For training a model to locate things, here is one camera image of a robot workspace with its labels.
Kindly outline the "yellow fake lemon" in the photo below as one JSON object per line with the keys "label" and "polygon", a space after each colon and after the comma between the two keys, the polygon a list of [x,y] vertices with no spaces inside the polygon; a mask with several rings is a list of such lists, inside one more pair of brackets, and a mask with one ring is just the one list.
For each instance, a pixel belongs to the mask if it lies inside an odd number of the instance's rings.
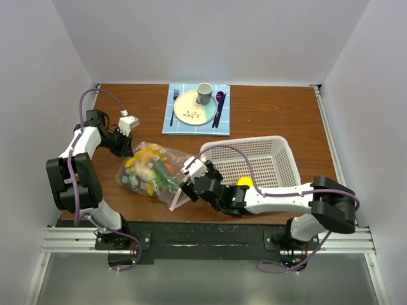
{"label": "yellow fake lemon", "polygon": [[253,185],[254,185],[253,180],[250,177],[247,177],[247,176],[240,177],[236,182],[236,186],[249,186],[249,187],[252,187]]}

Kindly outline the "white fake radish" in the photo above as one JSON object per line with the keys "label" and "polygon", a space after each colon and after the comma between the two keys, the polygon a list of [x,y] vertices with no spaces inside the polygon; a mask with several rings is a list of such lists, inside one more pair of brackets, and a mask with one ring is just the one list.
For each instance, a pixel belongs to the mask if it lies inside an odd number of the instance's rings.
{"label": "white fake radish", "polygon": [[133,169],[134,173],[140,177],[143,182],[150,183],[154,181],[156,177],[155,172],[144,163],[134,163]]}

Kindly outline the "clear polka dot zip bag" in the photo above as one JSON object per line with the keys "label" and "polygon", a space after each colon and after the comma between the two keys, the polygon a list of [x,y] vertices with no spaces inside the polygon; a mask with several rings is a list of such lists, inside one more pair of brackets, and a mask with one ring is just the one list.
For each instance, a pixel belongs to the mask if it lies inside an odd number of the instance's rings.
{"label": "clear polka dot zip bag", "polygon": [[158,198],[170,211],[189,202],[179,187],[184,179],[181,169],[190,154],[163,147],[156,143],[141,142],[133,148],[116,174],[116,182],[127,189],[148,197]]}

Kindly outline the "green fake cucumber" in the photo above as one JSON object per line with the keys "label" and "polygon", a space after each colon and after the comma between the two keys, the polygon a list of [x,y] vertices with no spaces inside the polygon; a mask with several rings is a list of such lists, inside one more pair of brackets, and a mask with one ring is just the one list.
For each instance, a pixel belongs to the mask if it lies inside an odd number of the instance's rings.
{"label": "green fake cucumber", "polygon": [[167,188],[172,188],[172,187],[176,186],[176,182],[175,182],[172,174],[169,172],[169,170],[165,166],[164,162],[162,162],[160,159],[153,159],[152,165],[153,165],[153,170],[160,177],[164,186],[166,186]]}

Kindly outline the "yellow fake banana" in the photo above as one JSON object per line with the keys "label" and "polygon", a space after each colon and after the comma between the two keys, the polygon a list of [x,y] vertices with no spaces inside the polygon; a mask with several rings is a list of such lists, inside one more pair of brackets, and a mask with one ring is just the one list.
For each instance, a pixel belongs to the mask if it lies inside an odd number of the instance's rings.
{"label": "yellow fake banana", "polygon": [[152,160],[159,160],[164,157],[166,149],[158,146],[157,144],[151,144],[136,151],[134,155],[125,162],[125,168],[131,168],[135,163],[149,164]]}

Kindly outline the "orange fake fruit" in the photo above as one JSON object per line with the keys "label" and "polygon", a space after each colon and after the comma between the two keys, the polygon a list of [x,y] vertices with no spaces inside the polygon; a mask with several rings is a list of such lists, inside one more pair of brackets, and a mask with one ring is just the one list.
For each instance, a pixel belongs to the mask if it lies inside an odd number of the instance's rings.
{"label": "orange fake fruit", "polygon": [[165,163],[165,166],[167,167],[168,170],[174,170],[174,167],[171,163]]}

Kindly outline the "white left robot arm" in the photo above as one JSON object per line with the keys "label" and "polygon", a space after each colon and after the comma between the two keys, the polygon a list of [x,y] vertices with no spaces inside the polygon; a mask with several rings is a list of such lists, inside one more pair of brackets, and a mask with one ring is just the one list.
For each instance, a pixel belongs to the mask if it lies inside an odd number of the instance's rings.
{"label": "white left robot arm", "polygon": [[46,162],[46,172],[56,207],[74,214],[75,225],[89,220],[97,228],[100,242],[124,250],[131,245],[132,234],[124,217],[104,200],[92,157],[99,147],[120,158],[131,157],[132,129],[139,125],[139,119],[122,111],[113,129],[109,123],[105,112],[87,111],[86,120],[76,125],[68,148]]}

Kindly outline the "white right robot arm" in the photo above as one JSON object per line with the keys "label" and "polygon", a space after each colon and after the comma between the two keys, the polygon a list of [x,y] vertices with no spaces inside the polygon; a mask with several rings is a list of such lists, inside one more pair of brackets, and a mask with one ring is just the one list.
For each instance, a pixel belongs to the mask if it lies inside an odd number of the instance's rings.
{"label": "white right robot arm", "polygon": [[294,212],[280,238],[287,248],[299,249],[324,231],[355,232],[355,212],[359,202],[349,188],[325,177],[293,187],[259,188],[255,184],[226,186],[211,161],[190,158],[181,169],[179,187],[192,201],[202,199],[214,210],[232,217],[267,212]]}

